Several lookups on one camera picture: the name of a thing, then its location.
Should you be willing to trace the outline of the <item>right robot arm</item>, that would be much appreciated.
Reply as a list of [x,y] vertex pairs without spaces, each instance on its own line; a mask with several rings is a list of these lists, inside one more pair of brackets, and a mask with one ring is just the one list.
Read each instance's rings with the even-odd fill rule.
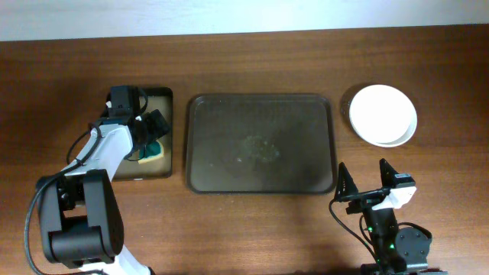
[[[362,274],[445,274],[428,265],[432,233],[412,222],[398,222],[394,211],[416,192],[408,173],[397,172],[385,159],[379,161],[381,188],[360,192],[344,163],[338,165],[335,196],[329,203],[332,217],[358,239],[374,259],[360,267]],[[332,205],[346,202],[348,215],[359,214],[361,233],[354,233],[334,213]]]

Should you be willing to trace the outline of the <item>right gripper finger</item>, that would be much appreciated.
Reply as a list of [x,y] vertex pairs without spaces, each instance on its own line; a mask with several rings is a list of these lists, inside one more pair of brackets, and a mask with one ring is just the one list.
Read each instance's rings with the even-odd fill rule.
[[336,185],[334,200],[336,202],[349,202],[358,197],[358,188],[355,185],[346,165],[341,162],[338,165],[338,182]]
[[395,188],[397,186],[397,171],[384,158],[380,159],[379,166],[382,187]]

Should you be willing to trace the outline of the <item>pinkish white plate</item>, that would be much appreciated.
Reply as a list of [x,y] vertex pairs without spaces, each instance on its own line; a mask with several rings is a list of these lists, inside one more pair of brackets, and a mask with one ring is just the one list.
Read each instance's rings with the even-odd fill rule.
[[369,118],[351,120],[355,133],[377,147],[399,147],[416,133],[417,114],[399,118]]

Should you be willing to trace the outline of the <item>light green plate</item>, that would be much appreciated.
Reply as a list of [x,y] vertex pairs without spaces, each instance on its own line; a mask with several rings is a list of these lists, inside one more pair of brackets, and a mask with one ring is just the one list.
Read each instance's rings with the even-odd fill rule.
[[417,114],[410,98],[399,89],[387,85],[370,85],[360,89],[348,105],[348,120],[399,118]]

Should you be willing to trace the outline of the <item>green yellow sponge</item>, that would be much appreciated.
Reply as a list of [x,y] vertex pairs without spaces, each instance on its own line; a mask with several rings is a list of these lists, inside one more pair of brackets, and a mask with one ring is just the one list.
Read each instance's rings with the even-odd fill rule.
[[139,150],[138,163],[149,163],[164,157],[164,146],[159,140],[153,141]]

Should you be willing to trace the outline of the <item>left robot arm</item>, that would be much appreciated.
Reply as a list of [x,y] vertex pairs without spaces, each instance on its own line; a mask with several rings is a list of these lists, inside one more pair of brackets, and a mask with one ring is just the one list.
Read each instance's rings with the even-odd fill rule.
[[124,245],[124,225],[112,188],[119,165],[163,137],[170,126],[158,110],[110,114],[89,130],[78,156],[53,176],[37,182],[32,207],[38,211],[44,256],[76,274],[152,274]]

